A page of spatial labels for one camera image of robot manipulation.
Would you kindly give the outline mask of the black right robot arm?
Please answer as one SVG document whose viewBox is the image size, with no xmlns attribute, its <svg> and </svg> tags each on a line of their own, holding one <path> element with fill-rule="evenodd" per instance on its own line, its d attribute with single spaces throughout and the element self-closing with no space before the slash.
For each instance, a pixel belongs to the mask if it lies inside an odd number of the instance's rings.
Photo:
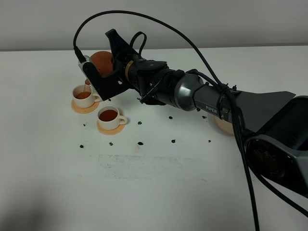
<svg viewBox="0 0 308 231">
<path fill-rule="evenodd" d="M 308 99 L 287 91 L 219 90 L 195 69 L 172 70 L 146 60 L 112 29 L 106 33 L 120 86 L 136 90 L 147 105 L 204 110 L 232 122 L 228 94 L 235 98 L 248 162 L 261 176 L 302 196 L 308 194 Z"/>
</svg>

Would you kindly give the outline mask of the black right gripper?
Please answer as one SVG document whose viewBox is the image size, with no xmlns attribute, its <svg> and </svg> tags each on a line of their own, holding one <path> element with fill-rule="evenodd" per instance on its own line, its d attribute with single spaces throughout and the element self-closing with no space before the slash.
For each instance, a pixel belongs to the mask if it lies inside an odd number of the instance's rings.
<svg viewBox="0 0 308 231">
<path fill-rule="evenodd" d="M 114 29 L 106 32 L 106 36 L 110 43 L 113 71 L 104 78 L 104 97 L 109 99 L 133 89 L 139 93 L 141 103 L 175 106 L 174 90 L 183 72 L 169 69 L 165 61 L 146 60 L 141 56 L 147 41 L 146 34 L 137 32 L 130 43 Z"/>
</svg>

